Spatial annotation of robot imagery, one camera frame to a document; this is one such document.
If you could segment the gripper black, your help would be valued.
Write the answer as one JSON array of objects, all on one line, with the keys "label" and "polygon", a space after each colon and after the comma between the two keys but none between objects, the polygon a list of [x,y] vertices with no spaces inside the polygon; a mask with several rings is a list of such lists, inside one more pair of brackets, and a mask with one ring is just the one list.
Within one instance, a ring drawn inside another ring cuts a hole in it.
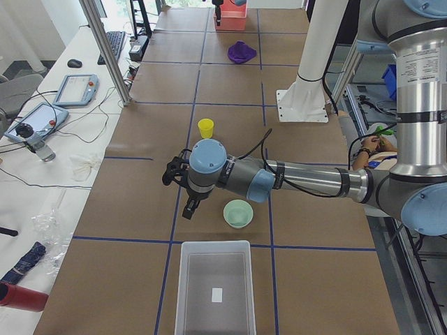
[{"label": "gripper black", "polygon": [[186,219],[191,219],[193,214],[195,213],[195,210],[198,208],[200,202],[202,200],[206,200],[209,197],[210,192],[209,191],[204,193],[197,192],[191,188],[188,188],[186,191],[189,197],[188,200],[186,201],[186,205],[184,206],[182,217]]}]

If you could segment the person's hand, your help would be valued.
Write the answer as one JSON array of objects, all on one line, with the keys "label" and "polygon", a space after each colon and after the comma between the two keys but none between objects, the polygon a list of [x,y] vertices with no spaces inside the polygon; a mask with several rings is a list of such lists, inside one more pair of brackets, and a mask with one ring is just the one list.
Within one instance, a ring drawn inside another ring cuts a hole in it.
[{"label": "person's hand", "polygon": [[380,149],[380,137],[369,136],[365,138],[360,149],[366,151],[371,156]]}]

